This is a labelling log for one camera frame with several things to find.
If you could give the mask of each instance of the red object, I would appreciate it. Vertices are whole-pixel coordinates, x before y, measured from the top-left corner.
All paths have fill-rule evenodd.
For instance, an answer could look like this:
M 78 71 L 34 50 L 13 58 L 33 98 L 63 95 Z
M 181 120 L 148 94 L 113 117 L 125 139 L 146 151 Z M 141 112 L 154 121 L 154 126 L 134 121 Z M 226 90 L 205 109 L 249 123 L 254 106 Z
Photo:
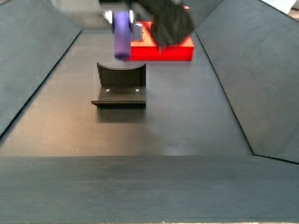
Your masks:
M 193 53 L 193 43 L 188 37 L 178 45 L 166 46 L 158 49 L 150 37 L 152 22 L 140 22 L 142 25 L 142 41 L 130 43 L 129 60 L 162 60 L 162 61 L 190 61 Z

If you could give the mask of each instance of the metal plate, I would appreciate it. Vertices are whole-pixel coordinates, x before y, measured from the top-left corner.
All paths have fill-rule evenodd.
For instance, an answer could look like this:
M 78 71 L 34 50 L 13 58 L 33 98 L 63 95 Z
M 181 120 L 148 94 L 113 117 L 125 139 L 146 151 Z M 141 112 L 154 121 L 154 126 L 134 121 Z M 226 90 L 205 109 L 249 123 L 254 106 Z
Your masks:
M 299 24 L 257 0 L 225 0 L 197 29 L 257 155 L 299 162 Z
M 46 0 L 0 5 L 0 136 L 78 33 Z

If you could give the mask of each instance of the black bracket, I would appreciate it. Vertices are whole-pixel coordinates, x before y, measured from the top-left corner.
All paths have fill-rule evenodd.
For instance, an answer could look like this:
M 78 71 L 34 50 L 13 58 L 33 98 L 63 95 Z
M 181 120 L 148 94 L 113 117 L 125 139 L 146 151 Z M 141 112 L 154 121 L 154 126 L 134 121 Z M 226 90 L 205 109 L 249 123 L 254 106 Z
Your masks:
M 114 69 L 97 63 L 99 90 L 95 106 L 145 105 L 145 64 L 129 69 Z

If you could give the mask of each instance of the gray floor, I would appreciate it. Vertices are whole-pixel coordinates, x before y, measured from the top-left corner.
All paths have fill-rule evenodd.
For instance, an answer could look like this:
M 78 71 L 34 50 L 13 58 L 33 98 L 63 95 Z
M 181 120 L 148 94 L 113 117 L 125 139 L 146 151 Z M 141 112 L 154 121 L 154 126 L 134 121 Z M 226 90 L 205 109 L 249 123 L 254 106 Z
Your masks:
M 297 172 L 260 157 L 1 157 L 0 222 L 297 222 Z
M 146 63 L 146 108 L 97 109 L 109 31 L 83 31 L 0 143 L 0 156 L 250 155 L 209 62 Z

